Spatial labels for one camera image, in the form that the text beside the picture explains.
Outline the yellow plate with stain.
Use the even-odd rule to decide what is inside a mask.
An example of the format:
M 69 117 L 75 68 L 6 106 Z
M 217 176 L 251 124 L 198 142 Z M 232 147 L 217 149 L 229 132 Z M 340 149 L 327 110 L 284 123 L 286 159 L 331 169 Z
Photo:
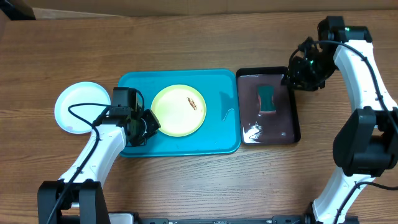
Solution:
M 188 85 L 170 85 L 154 97 L 151 110 L 160 123 L 160 132 L 184 137 L 197 131 L 206 118 L 206 102 Z

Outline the green and pink sponge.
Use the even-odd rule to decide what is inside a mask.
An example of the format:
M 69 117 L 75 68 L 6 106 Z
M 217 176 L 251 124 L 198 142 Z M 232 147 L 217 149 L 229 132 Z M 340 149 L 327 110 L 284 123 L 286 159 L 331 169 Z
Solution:
M 257 87 L 257 97 L 259 100 L 259 114 L 273 114 L 276 107 L 273 102 L 274 87 L 271 85 L 259 85 Z

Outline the light blue plate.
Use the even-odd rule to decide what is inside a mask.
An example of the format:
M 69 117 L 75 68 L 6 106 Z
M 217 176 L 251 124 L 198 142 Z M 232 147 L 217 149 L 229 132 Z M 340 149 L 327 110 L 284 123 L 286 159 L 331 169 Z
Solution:
M 55 120 L 66 132 L 85 134 L 92 129 L 89 124 L 76 118 L 68 111 L 69 106 L 79 103 L 101 104 L 101 106 L 76 106 L 71 109 L 73 113 L 92 123 L 105 109 L 105 105 L 110 105 L 111 99 L 101 85 L 93 82 L 80 82 L 66 88 L 58 97 L 54 108 Z

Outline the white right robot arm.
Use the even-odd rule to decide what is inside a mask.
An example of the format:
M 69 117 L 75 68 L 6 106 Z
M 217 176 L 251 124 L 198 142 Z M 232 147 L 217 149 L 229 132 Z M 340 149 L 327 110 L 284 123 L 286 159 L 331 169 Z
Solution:
M 315 91 L 339 70 L 352 114 L 333 141 L 336 168 L 323 192 L 309 206 L 304 223 L 344 223 L 361 191 L 397 164 L 397 103 L 383 83 L 366 27 L 318 28 L 289 58 L 282 83 Z

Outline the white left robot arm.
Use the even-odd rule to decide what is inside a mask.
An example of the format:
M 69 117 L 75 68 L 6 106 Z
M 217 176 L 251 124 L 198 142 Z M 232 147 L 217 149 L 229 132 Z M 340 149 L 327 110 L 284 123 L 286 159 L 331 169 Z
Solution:
M 133 213 L 108 212 L 103 185 L 126 145 L 146 145 L 160 123 L 150 109 L 107 106 L 90 126 L 91 137 L 71 168 L 39 187 L 39 223 L 134 223 Z

